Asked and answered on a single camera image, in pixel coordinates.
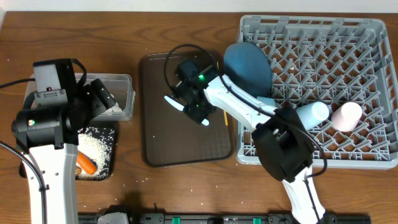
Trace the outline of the light blue plastic knife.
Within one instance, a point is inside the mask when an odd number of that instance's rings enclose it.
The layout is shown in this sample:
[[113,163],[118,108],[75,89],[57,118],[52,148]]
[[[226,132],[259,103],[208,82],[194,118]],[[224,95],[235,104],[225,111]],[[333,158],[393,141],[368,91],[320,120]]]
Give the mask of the light blue plastic knife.
[[[171,96],[169,95],[165,95],[164,99],[170,104],[172,105],[175,109],[179,110],[179,111],[183,111],[184,109],[184,105],[182,105],[181,103],[179,103],[177,100],[173,99]],[[202,122],[202,125],[204,126],[208,126],[210,124],[210,122],[205,118]]]

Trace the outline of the large blue plate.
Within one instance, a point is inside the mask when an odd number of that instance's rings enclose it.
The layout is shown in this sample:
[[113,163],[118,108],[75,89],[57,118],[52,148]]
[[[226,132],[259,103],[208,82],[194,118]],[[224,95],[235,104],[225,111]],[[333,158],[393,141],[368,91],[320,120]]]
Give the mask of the large blue plate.
[[230,45],[224,53],[224,74],[253,97],[270,97],[272,69],[265,53],[249,42]]

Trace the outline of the light blue rice bowl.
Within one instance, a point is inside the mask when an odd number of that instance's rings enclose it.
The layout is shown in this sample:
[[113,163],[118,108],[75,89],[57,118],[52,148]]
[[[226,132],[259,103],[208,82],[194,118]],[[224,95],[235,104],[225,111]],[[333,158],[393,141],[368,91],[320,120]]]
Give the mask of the light blue rice bowl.
[[261,101],[265,105],[276,107],[276,103],[273,98],[266,98],[266,97],[258,96],[257,100]]

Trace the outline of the light blue plastic cup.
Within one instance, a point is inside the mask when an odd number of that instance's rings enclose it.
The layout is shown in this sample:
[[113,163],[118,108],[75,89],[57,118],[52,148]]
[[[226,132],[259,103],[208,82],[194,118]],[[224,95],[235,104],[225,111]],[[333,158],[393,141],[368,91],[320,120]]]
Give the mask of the light blue plastic cup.
[[321,101],[301,106],[296,109],[296,112],[305,130],[318,126],[320,123],[327,120],[330,114],[327,105]]

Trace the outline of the orange carrot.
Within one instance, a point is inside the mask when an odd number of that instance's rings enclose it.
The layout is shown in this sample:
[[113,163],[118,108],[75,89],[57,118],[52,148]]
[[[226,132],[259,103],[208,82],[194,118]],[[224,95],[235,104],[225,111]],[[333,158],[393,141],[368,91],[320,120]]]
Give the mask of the orange carrot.
[[76,161],[78,165],[89,175],[93,175],[97,171],[96,166],[81,152],[78,152]]

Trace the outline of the pink plastic cup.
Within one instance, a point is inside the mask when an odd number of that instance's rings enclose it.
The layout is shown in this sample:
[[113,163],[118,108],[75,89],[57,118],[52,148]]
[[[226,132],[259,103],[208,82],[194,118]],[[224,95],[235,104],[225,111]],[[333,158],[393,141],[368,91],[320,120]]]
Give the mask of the pink plastic cup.
[[347,102],[332,114],[331,123],[341,132],[350,132],[357,126],[361,116],[361,106],[354,102]]

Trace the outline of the white tissue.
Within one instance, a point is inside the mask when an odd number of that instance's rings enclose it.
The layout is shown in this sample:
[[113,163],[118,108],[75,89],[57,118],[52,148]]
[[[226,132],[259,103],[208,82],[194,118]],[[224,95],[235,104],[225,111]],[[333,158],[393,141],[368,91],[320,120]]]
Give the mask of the white tissue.
[[107,109],[104,114],[107,116],[116,116],[120,115],[123,112],[123,110],[119,107],[119,104],[117,101],[115,101],[115,105],[111,107],[110,109]]

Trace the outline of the brown food scrap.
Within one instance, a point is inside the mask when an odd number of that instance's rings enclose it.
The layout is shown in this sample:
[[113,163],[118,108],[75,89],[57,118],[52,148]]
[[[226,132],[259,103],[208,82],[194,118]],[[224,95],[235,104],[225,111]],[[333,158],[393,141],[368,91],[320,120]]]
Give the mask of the brown food scrap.
[[81,168],[80,167],[76,167],[75,176],[78,177],[80,174],[81,174]]

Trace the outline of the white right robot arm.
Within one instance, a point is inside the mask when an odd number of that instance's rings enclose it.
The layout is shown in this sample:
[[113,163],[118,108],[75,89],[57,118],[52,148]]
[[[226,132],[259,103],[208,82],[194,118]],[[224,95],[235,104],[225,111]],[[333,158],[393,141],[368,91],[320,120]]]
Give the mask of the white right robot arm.
[[203,71],[177,68],[179,83],[169,102],[190,119],[209,125],[208,115],[219,108],[246,125],[261,165],[282,182],[299,223],[325,223],[313,177],[312,154],[318,144],[309,136],[293,108],[265,105],[237,87],[210,65]]

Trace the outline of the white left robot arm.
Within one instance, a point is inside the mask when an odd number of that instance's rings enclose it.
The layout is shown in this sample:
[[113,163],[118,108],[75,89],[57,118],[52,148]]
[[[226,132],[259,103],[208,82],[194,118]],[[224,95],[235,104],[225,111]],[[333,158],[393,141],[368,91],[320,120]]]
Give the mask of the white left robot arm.
[[18,112],[12,124],[28,178],[32,223],[78,223],[75,168],[78,132],[116,104],[97,78],[80,86],[35,79],[37,107]]

